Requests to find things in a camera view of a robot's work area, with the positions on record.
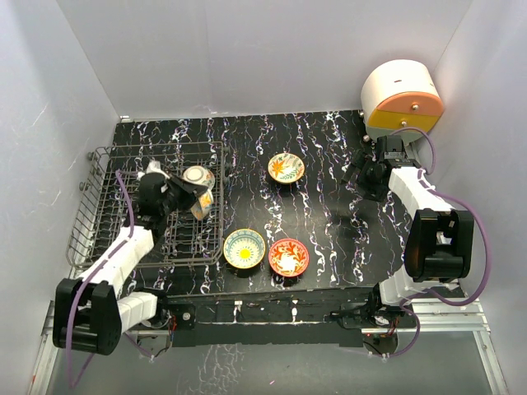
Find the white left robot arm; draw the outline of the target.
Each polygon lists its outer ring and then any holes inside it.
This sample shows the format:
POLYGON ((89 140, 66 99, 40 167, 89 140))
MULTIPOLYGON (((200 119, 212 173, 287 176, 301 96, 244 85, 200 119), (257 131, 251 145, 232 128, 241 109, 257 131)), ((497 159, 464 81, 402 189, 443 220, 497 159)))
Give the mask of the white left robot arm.
POLYGON ((120 171, 115 173, 128 209, 116 239, 87 270, 57 285, 54 301, 53 344, 66 351, 110 355, 121 336, 146 322, 162 328, 170 308, 157 291, 119 297, 125 280, 165 234, 170 214, 210 207, 206 184, 165 172, 158 161, 139 175, 138 190, 130 195, 120 171))

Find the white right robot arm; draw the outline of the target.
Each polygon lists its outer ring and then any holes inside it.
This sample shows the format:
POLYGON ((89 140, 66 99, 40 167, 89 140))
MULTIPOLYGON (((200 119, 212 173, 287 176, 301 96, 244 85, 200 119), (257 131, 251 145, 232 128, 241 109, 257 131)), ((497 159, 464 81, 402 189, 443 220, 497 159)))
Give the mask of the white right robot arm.
POLYGON ((469 274, 474 217, 457 210, 425 178, 425 169, 408 157, 397 135, 380 139, 372 154, 352 153, 342 184, 353 181, 361 196, 382 202, 396 195, 412 218, 402 267, 378 283, 367 305, 368 319, 379 327, 394 320, 395 306, 423 296, 440 297, 437 287, 469 274))

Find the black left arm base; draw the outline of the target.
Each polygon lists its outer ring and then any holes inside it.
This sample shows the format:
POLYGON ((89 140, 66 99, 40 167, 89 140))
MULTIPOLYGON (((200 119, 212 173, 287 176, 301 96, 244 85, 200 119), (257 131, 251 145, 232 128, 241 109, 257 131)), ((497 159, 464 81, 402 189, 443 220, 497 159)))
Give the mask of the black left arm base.
POLYGON ((137 326, 150 329, 192 330, 196 322, 196 308, 193 304, 172 303, 166 297, 147 292, 133 292, 118 301, 121 332, 137 326))

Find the yellow sun blue bowl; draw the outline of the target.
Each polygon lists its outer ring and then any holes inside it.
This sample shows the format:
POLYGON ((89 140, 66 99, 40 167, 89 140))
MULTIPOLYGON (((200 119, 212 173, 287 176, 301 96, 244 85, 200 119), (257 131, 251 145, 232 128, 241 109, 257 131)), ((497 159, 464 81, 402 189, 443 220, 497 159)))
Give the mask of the yellow sun blue bowl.
POLYGON ((251 229, 239 229, 226 237, 223 244, 223 256, 237 269, 250 269, 257 266, 266 252, 263 236, 251 229))

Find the red orange pattern bowl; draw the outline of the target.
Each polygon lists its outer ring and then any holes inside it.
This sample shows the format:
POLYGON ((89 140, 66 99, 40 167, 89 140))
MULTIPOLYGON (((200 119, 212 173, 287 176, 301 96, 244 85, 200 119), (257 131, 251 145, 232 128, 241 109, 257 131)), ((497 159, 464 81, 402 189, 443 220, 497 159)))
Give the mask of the red orange pattern bowl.
POLYGON ((298 277, 309 266, 310 256, 307 247, 297 239, 280 239, 268 252, 270 267, 280 276, 298 277))

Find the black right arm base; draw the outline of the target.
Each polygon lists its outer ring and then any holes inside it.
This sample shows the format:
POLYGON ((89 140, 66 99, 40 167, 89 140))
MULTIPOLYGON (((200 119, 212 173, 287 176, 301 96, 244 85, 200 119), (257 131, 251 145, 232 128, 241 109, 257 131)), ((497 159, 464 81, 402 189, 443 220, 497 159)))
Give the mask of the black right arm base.
POLYGON ((398 306, 382 304, 380 298, 370 294, 365 301, 347 301, 325 317, 326 322, 343 329, 378 331, 382 337, 393 336, 398 329, 415 328, 416 319, 398 306))

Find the blue orange pattern bowl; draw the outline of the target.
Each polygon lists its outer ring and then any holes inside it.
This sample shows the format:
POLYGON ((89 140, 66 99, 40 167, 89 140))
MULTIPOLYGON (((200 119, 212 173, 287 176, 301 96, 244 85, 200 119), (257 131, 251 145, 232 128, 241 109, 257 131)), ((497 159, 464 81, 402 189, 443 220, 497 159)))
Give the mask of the blue orange pattern bowl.
POLYGON ((212 191, 208 189, 197 199, 196 203, 192 205, 190 211, 198 221, 202 221, 210 213, 213 203, 214 198, 212 191))

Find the orange flower bowl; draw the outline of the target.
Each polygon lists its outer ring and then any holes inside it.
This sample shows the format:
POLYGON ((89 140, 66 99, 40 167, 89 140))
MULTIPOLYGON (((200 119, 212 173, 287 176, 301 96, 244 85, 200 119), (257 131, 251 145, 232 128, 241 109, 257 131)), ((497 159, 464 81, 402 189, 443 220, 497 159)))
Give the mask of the orange flower bowl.
POLYGON ((293 184, 304 175, 305 165, 299 156, 284 152, 269 160, 268 173, 280 184, 293 184))
POLYGON ((183 173, 183 179, 192 183, 204 185, 209 189, 214 188, 216 179, 213 172, 201 165, 193 165, 183 173))

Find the grey wire dish rack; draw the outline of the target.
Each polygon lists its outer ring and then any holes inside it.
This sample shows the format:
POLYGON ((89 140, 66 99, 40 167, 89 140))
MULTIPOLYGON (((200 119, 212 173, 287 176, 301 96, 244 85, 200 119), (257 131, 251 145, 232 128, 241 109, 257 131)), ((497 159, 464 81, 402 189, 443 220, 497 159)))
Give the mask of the grey wire dish rack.
POLYGON ((99 147, 87 155, 89 173, 79 184, 81 192, 66 258, 76 269, 88 268, 110 247, 128 218, 122 192, 138 192, 138 173, 152 160, 168 174, 181 176, 192 165, 212 171, 211 211, 196 219, 190 211, 168 216, 165 235, 143 258, 140 267, 197 267, 214 264, 222 252, 224 187, 228 148, 219 141, 157 143, 99 147))

